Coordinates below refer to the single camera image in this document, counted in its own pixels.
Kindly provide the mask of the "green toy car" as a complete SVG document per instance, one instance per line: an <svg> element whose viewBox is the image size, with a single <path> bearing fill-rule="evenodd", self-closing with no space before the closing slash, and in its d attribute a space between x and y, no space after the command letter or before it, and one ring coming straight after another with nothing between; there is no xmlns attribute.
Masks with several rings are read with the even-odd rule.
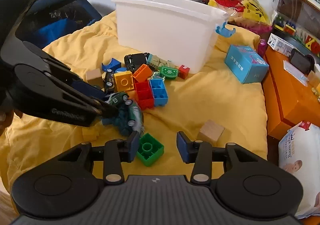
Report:
<svg viewBox="0 0 320 225"><path fill-rule="evenodd" d="M128 106L129 111L127 125L133 131L137 131L140 136L142 136L144 133L144 116L142 110L140 109L139 105L131 99L128 99L125 102L125 105Z"/></svg>

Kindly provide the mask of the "orange duplo brick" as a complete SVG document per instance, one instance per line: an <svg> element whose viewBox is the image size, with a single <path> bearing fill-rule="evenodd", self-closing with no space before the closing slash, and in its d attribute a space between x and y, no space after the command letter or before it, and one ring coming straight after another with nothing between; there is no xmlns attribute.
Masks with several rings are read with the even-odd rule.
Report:
<svg viewBox="0 0 320 225"><path fill-rule="evenodd" d="M146 81L149 77L151 77L153 74L153 71L149 68L148 65L142 64L134 73L133 78L141 83Z"/></svg>

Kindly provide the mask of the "wooden cube right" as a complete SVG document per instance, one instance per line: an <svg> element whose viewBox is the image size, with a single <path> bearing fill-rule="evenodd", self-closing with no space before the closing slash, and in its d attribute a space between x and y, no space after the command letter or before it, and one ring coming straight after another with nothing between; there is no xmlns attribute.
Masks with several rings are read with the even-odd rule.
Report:
<svg viewBox="0 0 320 225"><path fill-rule="evenodd" d="M208 120L201 127L197 134L197 139L210 143L215 146L225 128L213 120Z"/></svg>

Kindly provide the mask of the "dark teal toy dinosaur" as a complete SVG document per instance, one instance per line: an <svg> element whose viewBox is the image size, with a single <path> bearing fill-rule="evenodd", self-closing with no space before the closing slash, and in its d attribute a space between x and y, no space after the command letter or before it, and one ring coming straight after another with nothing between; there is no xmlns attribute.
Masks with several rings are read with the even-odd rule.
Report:
<svg viewBox="0 0 320 225"><path fill-rule="evenodd" d="M129 121L129 107L127 105L123 105L119 108L119 114L117 117L112 118L103 118L101 120L103 125L114 125L118 128L121 135L128 137L132 128L128 126Z"/></svg>

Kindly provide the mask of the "green duplo brick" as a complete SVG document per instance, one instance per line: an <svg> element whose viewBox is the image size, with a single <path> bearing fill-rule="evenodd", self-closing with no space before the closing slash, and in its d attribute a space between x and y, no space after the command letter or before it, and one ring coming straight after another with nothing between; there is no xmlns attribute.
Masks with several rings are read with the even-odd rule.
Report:
<svg viewBox="0 0 320 225"><path fill-rule="evenodd" d="M136 156L145 166L152 166L163 154L164 145L152 135L145 133L140 138Z"/></svg>

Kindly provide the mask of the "wooden cube near bin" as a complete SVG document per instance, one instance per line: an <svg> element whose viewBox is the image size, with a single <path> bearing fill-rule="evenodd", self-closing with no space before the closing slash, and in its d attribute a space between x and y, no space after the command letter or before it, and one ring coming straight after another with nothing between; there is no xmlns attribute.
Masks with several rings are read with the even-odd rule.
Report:
<svg viewBox="0 0 320 225"><path fill-rule="evenodd" d="M85 73L86 82L92 86L103 87L103 78L100 69L89 70Z"/></svg>

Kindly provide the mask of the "dark blue bag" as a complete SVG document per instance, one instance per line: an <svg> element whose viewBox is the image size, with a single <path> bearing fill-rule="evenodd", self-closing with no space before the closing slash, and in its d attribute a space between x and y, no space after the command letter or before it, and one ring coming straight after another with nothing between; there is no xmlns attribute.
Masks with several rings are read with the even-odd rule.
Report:
<svg viewBox="0 0 320 225"><path fill-rule="evenodd" d="M101 18L87 0L37 0L20 23L16 37L42 49Z"/></svg>

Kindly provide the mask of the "red duplo brick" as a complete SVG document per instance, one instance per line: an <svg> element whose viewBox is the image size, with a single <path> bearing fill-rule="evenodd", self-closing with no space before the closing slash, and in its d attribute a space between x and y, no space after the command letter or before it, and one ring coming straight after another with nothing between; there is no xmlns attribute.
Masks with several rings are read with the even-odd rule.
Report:
<svg viewBox="0 0 320 225"><path fill-rule="evenodd" d="M142 110L154 107L154 98L149 81L135 82L137 102Z"/></svg>

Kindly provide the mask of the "yellow duplo brick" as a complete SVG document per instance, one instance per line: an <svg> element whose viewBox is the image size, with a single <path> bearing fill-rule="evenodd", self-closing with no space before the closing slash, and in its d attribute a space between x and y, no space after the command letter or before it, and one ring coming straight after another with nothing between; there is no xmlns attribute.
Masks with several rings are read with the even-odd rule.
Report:
<svg viewBox="0 0 320 225"><path fill-rule="evenodd" d="M131 91L135 88L131 71L123 71L114 74L116 89L118 92Z"/></svg>

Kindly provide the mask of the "black toy car rear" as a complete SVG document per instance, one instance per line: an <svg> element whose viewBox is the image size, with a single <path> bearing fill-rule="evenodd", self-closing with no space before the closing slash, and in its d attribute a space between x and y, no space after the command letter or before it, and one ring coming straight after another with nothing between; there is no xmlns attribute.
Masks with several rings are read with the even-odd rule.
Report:
<svg viewBox="0 0 320 225"><path fill-rule="evenodd" d="M150 54L147 52L126 55L124 57L124 64L126 69L134 73L143 64L147 64L149 55Z"/></svg>

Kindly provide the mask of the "small red brick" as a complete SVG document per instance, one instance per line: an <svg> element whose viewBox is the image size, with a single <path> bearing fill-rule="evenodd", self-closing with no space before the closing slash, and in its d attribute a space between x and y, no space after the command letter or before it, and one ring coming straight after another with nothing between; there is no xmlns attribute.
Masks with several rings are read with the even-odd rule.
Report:
<svg viewBox="0 0 320 225"><path fill-rule="evenodd" d="M178 68L178 76L181 78L181 79L186 79L188 74L189 74L189 71L190 71L190 68L189 67L186 67L184 65L181 65L179 68Z"/></svg>

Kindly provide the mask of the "light blue carton box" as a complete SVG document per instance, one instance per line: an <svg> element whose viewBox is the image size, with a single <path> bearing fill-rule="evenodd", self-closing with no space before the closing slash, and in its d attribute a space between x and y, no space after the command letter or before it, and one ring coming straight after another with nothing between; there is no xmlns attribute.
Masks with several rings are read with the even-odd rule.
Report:
<svg viewBox="0 0 320 225"><path fill-rule="evenodd" d="M242 84L261 83L269 65L250 46L230 45L225 64Z"/></svg>

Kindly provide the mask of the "orange box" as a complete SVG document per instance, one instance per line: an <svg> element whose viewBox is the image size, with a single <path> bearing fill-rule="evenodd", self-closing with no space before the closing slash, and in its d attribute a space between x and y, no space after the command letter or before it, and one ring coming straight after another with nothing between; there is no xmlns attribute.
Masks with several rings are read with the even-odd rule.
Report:
<svg viewBox="0 0 320 225"><path fill-rule="evenodd" d="M268 116L267 134L281 140L290 128L303 120L319 126L319 102L310 86L304 86L285 71L287 57L267 48L264 60L269 64L262 82Z"/></svg>

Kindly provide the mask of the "white plastic bin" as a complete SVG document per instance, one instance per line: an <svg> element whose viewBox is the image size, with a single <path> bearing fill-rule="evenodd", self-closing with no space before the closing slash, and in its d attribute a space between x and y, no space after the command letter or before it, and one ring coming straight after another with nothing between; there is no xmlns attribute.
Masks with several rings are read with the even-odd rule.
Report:
<svg viewBox="0 0 320 225"><path fill-rule="evenodd" d="M116 6L118 42L198 73L227 22L224 10L191 0L111 0Z"/></svg>

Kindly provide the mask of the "clear plastic storage box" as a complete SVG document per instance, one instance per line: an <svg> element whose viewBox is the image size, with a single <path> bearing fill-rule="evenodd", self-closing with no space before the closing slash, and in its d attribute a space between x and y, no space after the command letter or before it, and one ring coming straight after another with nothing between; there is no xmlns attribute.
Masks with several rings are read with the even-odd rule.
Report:
<svg viewBox="0 0 320 225"><path fill-rule="evenodd" d="M319 56L319 8L306 0L272 0L274 33Z"/></svg>

